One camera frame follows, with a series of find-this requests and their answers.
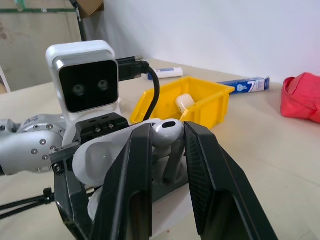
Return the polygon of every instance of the red bag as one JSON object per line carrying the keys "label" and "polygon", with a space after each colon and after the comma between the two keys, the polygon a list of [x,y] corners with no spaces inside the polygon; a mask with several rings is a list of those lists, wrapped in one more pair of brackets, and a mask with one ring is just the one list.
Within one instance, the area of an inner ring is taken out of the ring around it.
{"label": "red bag", "polygon": [[320,124],[320,77],[303,73],[284,80],[281,114],[289,118],[310,119]]}

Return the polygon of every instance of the white wall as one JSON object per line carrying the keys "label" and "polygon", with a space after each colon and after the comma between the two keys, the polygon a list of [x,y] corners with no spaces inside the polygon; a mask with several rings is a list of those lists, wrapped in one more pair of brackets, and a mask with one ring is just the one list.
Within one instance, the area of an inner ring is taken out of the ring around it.
{"label": "white wall", "polygon": [[86,21],[118,57],[282,82],[320,75],[319,0],[104,0]]}

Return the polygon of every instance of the silver metal arm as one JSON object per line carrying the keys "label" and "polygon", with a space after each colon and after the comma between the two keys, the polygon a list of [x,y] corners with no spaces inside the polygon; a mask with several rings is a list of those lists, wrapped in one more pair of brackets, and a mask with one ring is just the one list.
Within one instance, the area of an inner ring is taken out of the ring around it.
{"label": "silver metal arm", "polygon": [[0,120],[1,174],[49,171],[49,151],[62,146],[65,131],[62,115],[37,115],[22,124]]}

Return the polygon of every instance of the cardboard box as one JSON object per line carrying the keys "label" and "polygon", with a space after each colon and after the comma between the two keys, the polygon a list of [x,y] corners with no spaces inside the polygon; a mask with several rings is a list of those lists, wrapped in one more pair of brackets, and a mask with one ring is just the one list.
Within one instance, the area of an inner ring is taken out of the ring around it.
{"label": "cardboard box", "polygon": [[87,18],[98,11],[104,11],[104,0],[76,0],[80,5],[80,16]]}

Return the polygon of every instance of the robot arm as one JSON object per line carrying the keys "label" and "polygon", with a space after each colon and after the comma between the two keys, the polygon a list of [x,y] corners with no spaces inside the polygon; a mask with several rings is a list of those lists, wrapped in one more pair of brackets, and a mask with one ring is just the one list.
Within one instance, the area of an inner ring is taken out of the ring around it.
{"label": "robot arm", "polygon": [[[150,70],[141,56],[115,60],[101,40],[53,45],[46,59],[63,117],[38,115],[22,124],[0,120],[0,176],[48,171],[50,150],[79,141],[81,134],[87,142],[129,126],[120,112],[118,82]],[[110,113],[117,119],[105,121]]]}
{"label": "robot arm", "polygon": [[0,174],[49,171],[49,151],[62,146],[62,115],[37,115],[22,124],[0,120]]}

